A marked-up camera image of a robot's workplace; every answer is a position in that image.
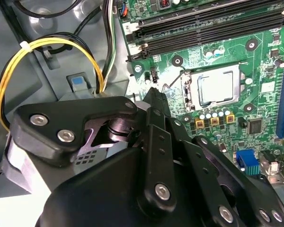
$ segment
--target ram slot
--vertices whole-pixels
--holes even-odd
[[[185,48],[193,48],[282,26],[284,26],[284,15],[281,14],[280,10],[274,10],[246,19],[240,18],[228,23],[208,26],[157,40],[150,40],[144,43],[146,48],[143,49],[142,58]]]
[[[166,32],[171,32],[172,30],[186,29],[189,27],[194,27],[202,24],[206,21],[228,17],[244,12],[248,12],[255,9],[261,9],[264,7],[269,7],[271,5],[279,4],[284,2],[284,0],[252,0],[248,2],[241,2],[235,5],[227,6],[222,9],[216,9],[209,12],[197,12],[193,15],[187,17],[174,17],[173,20],[157,22],[150,26],[143,25],[140,30],[135,32],[136,38],[146,38],[150,35],[163,34]]]

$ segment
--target cpu socket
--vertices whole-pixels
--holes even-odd
[[[186,111],[235,103],[240,97],[239,64],[192,72],[182,78]]]

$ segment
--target chip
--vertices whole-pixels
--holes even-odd
[[[151,5],[151,10],[152,10],[152,11],[158,11],[158,6],[157,6],[157,4]]]
[[[244,147],[245,146],[245,142],[243,142],[243,141],[242,142],[238,142],[238,146],[239,147]]]
[[[277,57],[279,56],[279,50],[271,50],[270,57]]]
[[[257,134],[262,132],[262,119],[248,121],[248,134]]]
[[[203,120],[198,120],[195,122],[195,127],[197,129],[203,129],[204,128],[204,121]]]
[[[229,115],[226,117],[226,122],[229,124],[229,123],[234,123],[235,122],[235,116],[232,114],[232,115]]]
[[[209,127],[209,119],[204,120],[204,127],[205,128]]]
[[[280,35],[274,35],[274,41],[280,40]]]
[[[268,68],[267,71],[268,71],[268,72],[274,72],[275,69],[274,69],[274,68]]]
[[[218,117],[214,117],[214,118],[210,119],[210,121],[211,121],[212,126],[216,126],[216,125],[220,124]]]

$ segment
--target wire bundle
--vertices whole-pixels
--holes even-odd
[[[112,70],[116,57],[116,38],[113,19],[113,0],[103,2],[103,21],[107,38],[107,56],[103,68],[104,90],[107,85],[108,75]]]
[[[81,0],[76,0],[74,3],[66,10],[61,13],[66,13],[67,10],[71,10],[75,6],[77,6]],[[15,6],[19,8],[20,11],[24,12],[26,10],[19,1],[15,2]],[[97,65],[89,47],[86,43],[78,37],[79,33],[83,30],[84,26],[97,14],[101,11],[100,7],[94,9],[78,26],[75,32],[58,32],[55,34],[45,35],[35,41],[31,41],[31,39],[24,33],[20,23],[17,20],[17,17],[12,10],[11,7],[8,7],[4,0],[0,0],[0,8],[4,13],[7,21],[11,25],[12,29],[14,29],[16,35],[18,36],[19,42],[24,43],[25,46],[16,53],[10,60],[6,63],[1,76],[0,76],[0,122],[6,130],[9,130],[10,123],[8,122],[5,112],[5,91],[9,84],[9,80],[13,74],[18,63],[21,59],[26,56],[29,52],[33,50],[37,50],[44,54],[44,47],[46,45],[51,44],[64,44],[62,47],[58,49],[48,50],[50,54],[58,54],[65,50],[71,50],[72,47],[76,47],[81,50],[90,62],[93,64],[96,72],[96,83],[97,87],[95,92],[100,93],[103,92],[107,86],[107,78],[111,69],[113,67],[115,57],[116,57],[116,38],[115,38],[115,28],[114,28],[114,21],[113,21],[113,0],[105,0],[103,3],[103,20],[105,25],[105,31],[107,35],[107,43],[108,43],[108,50],[107,50],[107,57],[106,62],[103,68],[103,72],[101,72],[99,66]],[[52,15],[30,15],[30,12],[25,11],[27,15],[36,18],[52,18],[60,16],[61,13],[52,14]],[[127,7],[124,4],[124,13],[127,13]]]
[[[7,65],[5,66],[5,70],[2,72],[2,75],[0,78],[0,122],[7,131],[9,131],[9,123],[4,115],[4,111],[2,111],[2,107],[4,106],[4,94],[5,94],[6,88],[9,84],[9,80],[16,66],[19,64],[22,58],[24,58],[28,53],[32,52],[35,48],[38,48],[44,45],[52,45],[52,44],[71,45],[79,49],[81,52],[83,52],[85,56],[93,64],[95,71],[99,75],[100,89],[103,90],[104,81],[103,81],[102,72],[99,66],[97,65],[96,61],[94,60],[94,58],[82,46],[70,40],[66,40],[62,38],[42,38],[42,39],[33,41],[29,44],[25,43],[24,47],[20,51],[18,51],[18,53],[16,53],[7,63]]]

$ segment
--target capacitor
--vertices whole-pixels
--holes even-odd
[[[180,4],[180,0],[172,0],[172,4],[174,4],[175,6],[177,6],[178,4]]]
[[[218,116],[218,114],[217,114],[217,112],[215,110],[211,110],[210,114],[212,115],[212,117],[217,117]]]
[[[223,117],[224,116],[224,112],[221,109],[218,109],[217,113],[218,113],[219,117]]]
[[[227,109],[226,107],[224,107],[222,110],[223,110],[225,116],[228,116],[228,115],[231,114],[231,112],[229,111],[229,109]]]
[[[211,57],[213,56],[213,53],[211,53],[210,51],[206,51],[206,52],[204,53],[204,56],[205,56],[206,58],[211,58]]]
[[[213,50],[213,54],[214,54],[215,56],[220,55],[220,50],[219,50],[219,49]]]
[[[144,73],[144,80],[146,84],[150,84],[151,83],[151,74],[149,72],[145,72]]]
[[[227,148],[226,148],[226,146],[225,146],[224,143],[220,143],[220,144],[219,144],[219,148],[220,148],[220,151],[221,151],[222,153],[226,153],[226,152],[227,152]]]
[[[274,61],[274,65],[277,66],[277,67],[279,67],[279,68],[284,68],[284,61],[281,60],[281,59],[276,59],[276,60]]]
[[[206,119],[211,119],[212,115],[210,114],[209,111],[205,111],[204,114]]]
[[[204,120],[205,114],[203,112],[199,112],[199,118],[200,118],[200,120]]]
[[[214,131],[213,136],[215,137],[216,140],[222,139],[222,136],[218,131]]]

